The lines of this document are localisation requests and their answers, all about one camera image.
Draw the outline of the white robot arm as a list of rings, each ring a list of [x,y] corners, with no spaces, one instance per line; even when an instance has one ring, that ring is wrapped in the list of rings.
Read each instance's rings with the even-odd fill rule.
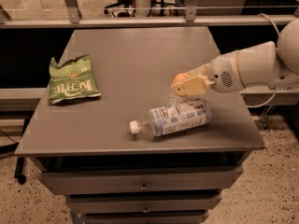
[[[232,51],[186,73],[171,85],[177,96],[197,96],[209,89],[226,93],[248,87],[294,88],[299,84],[299,20],[286,25],[276,42]]]

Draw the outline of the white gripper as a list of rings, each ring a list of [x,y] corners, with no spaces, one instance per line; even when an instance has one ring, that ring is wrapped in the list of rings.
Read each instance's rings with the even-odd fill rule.
[[[179,97],[206,94],[211,86],[214,91],[221,93],[244,90],[245,86],[240,79],[238,65],[238,51],[223,54],[209,64],[188,71],[188,78],[176,84],[172,83],[171,89]]]

